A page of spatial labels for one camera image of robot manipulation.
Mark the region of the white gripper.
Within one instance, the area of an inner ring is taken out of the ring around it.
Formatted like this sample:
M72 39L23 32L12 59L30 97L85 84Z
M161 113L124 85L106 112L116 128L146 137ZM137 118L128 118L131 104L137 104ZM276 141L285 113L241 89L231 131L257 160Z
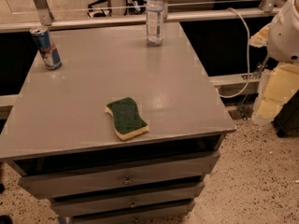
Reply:
M283 106L299 91L299 11L296 1L288 1L279 13L249 39L256 48L267 47L271 58L279 63L265 70L259 95L253 105L251 121L266 125L274 120Z

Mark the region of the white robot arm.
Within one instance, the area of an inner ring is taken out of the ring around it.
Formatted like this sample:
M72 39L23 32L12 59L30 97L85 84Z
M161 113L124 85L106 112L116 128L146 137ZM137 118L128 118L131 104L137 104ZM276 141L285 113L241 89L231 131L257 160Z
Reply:
M272 71L262 71L253 105L252 122L265 125L299 90L299 0L288 0L273 20L250 38L249 44L266 47L268 57L278 62Z

